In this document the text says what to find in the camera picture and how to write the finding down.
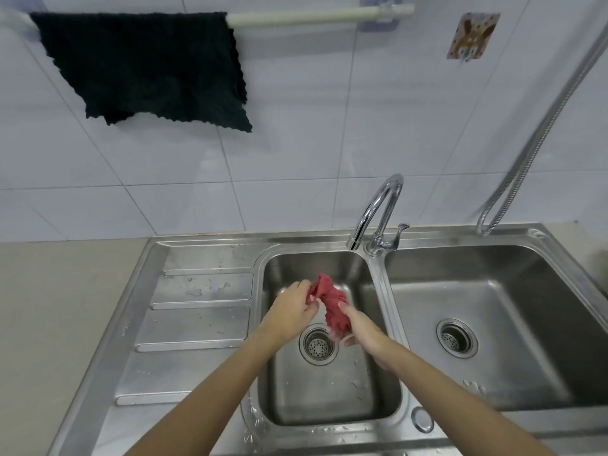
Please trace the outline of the person's right hand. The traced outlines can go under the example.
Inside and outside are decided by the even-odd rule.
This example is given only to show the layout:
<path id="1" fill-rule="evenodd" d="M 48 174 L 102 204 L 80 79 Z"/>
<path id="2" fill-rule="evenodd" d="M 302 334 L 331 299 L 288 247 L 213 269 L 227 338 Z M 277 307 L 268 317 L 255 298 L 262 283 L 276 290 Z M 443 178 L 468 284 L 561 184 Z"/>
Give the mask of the person's right hand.
<path id="1" fill-rule="evenodd" d="M 395 373 L 392 355 L 396 352 L 397 343 L 388 337 L 366 314 L 356 309 L 348 334 L 339 334 L 330 330 L 330 338 L 343 342 L 345 346 L 360 344 L 382 369 Z"/>

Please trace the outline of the person's left hand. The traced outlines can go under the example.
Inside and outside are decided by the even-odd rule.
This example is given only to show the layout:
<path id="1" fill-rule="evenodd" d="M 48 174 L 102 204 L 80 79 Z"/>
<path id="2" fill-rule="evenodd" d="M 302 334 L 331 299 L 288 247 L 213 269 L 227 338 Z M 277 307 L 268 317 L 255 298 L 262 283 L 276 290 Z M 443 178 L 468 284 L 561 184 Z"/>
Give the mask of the person's left hand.
<path id="1" fill-rule="evenodd" d="M 309 280 L 293 282 L 281 292 L 262 318 L 259 331 L 276 350 L 300 336 L 317 314 L 305 314 Z"/>

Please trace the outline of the red wet cloth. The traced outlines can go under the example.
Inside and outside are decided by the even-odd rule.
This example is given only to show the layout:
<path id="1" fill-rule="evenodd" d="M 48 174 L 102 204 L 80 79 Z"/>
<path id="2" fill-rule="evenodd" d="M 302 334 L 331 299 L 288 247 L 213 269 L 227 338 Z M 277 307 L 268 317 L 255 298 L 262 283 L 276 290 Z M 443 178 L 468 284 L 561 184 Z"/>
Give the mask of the red wet cloth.
<path id="1" fill-rule="evenodd" d="M 334 286 L 332 278 L 319 273 L 316 281 L 308 289 L 307 303 L 319 300 L 325 307 L 325 322 L 330 329 L 339 334 L 348 334 L 352 330 L 351 322 L 341 309 L 340 304 L 348 305 L 344 291 Z"/>

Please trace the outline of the person's right forearm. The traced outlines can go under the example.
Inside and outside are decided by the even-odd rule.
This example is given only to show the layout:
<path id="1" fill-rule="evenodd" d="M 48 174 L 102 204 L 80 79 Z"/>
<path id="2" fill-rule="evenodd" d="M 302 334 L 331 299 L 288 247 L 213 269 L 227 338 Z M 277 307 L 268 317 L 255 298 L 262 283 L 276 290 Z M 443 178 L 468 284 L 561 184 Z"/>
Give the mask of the person's right forearm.
<path id="1" fill-rule="evenodd" d="M 399 377 L 463 456 L 557 456 L 403 345 L 383 337 L 365 349 Z"/>

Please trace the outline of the person's left forearm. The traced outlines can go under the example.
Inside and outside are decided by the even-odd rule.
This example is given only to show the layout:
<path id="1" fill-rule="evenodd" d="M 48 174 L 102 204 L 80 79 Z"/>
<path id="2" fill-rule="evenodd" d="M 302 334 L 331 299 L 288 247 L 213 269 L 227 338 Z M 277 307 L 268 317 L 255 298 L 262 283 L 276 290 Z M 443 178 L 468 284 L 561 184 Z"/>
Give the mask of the person's left forearm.
<path id="1" fill-rule="evenodd" d="M 209 456 L 262 367 L 283 344 L 274 327 L 260 326 L 124 456 Z"/>

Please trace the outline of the small round sink strainer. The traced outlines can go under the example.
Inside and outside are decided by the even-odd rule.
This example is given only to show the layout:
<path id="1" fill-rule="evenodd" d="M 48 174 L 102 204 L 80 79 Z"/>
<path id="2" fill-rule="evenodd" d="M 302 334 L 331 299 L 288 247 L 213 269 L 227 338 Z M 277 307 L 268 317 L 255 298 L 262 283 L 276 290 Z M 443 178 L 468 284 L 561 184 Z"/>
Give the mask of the small round sink strainer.
<path id="1" fill-rule="evenodd" d="M 299 351 L 309 364 L 326 366 L 336 358 L 339 347 L 330 338 L 330 330 L 326 325 L 313 323 L 300 335 Z"/>

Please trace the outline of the large round sink strainer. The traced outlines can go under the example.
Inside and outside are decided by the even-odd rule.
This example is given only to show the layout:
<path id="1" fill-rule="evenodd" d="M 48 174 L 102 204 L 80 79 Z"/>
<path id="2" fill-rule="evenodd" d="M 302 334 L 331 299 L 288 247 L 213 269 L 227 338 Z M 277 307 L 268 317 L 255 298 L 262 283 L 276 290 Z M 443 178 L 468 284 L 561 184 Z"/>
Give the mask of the large round sink strainer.
<path id="1" fill-rule="evenodd" d="M 460 359 L 472 358 L 478 353 L 478 340 L 468 325 L 457 319 L 438 322 L 436 336 L 441 347 Z"/>

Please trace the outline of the dark green hanging towel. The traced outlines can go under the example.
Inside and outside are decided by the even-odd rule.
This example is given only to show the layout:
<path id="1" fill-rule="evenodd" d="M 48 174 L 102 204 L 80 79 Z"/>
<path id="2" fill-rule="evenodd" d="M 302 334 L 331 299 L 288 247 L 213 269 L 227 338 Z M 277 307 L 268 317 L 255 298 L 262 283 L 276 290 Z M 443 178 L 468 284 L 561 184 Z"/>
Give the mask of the dark green hanging towel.
<path id="1" fill-rule="evenodd" d="M 227 13 L 45 13 L 30 18 L 87 118 L 135 114 L 252 132 Z"/>

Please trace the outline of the white towel rail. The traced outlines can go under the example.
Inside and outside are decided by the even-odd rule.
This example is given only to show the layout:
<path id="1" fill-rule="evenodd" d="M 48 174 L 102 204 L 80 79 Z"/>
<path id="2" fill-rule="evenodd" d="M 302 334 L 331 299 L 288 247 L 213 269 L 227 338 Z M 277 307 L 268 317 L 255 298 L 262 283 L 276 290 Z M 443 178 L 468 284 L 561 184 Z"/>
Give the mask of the white towel rail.
<path id="1" fill-rule="evenodd" d="M 358 23 L 393 21 L 415 12 L 412 3 L 361 6 L 326 11 L 271 11 L 257 13 L 232 13 L 226 22 L 232 29 L 294 27 L 298 25 L 323 25 L 330 23 Z"/>

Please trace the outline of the cartoon sticker wall hook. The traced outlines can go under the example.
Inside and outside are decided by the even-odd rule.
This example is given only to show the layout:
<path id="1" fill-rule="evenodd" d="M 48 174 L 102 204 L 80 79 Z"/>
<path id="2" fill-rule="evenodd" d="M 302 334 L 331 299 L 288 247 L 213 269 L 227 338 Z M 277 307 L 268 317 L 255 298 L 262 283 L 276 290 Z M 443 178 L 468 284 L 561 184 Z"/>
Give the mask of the cartoon sticker wall hook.
<path id="1" fill-rule="evenodd" d="M 463 14 L 449 47 L 447 59 L 461 62 L 479 59 L 499 19 L 500 13 Z"/>

